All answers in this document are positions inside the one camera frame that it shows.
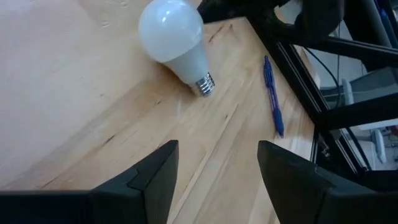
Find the bulb base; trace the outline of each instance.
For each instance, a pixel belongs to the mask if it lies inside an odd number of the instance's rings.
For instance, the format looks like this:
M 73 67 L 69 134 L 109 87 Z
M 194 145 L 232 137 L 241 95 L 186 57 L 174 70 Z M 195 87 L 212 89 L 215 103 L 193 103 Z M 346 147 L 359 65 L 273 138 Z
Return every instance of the bulb base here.
M 213 92 L 215 88 L 214 80 L 211 77 L 210 73 L 207 73 L 199 81 L 189 86 L 196 96 L 202 97 L 210 96 L 211 92 Z

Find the black cable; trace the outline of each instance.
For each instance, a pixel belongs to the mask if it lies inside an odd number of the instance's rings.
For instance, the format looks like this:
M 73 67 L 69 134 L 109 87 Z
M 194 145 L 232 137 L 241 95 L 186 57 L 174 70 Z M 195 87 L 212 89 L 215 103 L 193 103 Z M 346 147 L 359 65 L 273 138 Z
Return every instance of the black cable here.
M 313 57 L 315 57 L 315 59 L 317 61 L 319 61 L 319 63 L 326 69 L 326 71 L 330 74 L 331 78 L 335 82 L 336 88 L 337 88 L 337 102 L 336 102 L 336 106 L 335 106 L 335 109 L 336 109 L 338 107 L 338 105 L 340 104 L 340 96 L 341 96 L 340 86 L 338 84 L 336 77 L 332 74 L 332 72 L 329 70 L 329 68 L 310 49 L 308 49 L 307 47 L 304 47 L 304 49 L 307 50 L 307 52 L 309 52 Z

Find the pen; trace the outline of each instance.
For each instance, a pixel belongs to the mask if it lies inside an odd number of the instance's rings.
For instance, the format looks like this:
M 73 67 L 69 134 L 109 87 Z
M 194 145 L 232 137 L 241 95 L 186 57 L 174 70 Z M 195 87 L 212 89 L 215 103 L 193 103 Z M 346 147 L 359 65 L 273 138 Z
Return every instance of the pen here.
M 272 116 L 274 117 L 274 123 L 276 131 L 280 137 L 284 137 L 284 122 L 282 120 L 282 113 L 279 109 L 278 97 L 276 95 L 274 75 L 272 74 L 271 63 L 268 56 L 264 57 L 264 80 L 266 81 L 266 87 L 269 92 L 269 99 L 272 106 Z

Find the wood grain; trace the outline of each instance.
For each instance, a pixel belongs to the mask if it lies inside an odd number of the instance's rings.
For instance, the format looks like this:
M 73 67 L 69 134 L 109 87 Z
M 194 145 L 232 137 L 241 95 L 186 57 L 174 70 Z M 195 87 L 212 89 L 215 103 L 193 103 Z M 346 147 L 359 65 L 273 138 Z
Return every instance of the wood grain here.
M 216 90 L 193 96 L 140 46 L 148 3 L 0 3 L 0 188 L 91 189 L 178 139 L 169 223 L 277 222 L 258 141 L 309 158 L 312 122 L 272 61 L 285 123 L 277 137 L 262 77 L 267 51 L 243 18 L 205 26 Z

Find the white light bulb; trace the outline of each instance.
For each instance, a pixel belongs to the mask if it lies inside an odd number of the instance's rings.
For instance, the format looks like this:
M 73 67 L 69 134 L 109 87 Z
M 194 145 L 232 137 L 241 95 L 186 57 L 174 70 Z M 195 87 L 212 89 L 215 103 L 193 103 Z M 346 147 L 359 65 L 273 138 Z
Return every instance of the white light bulb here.
M 208 96 L 209 74 L 199 12 L 183 0 L 152 1 L 139 21 L 141 42 L 154 60 L 168 66 L 194 93 Z

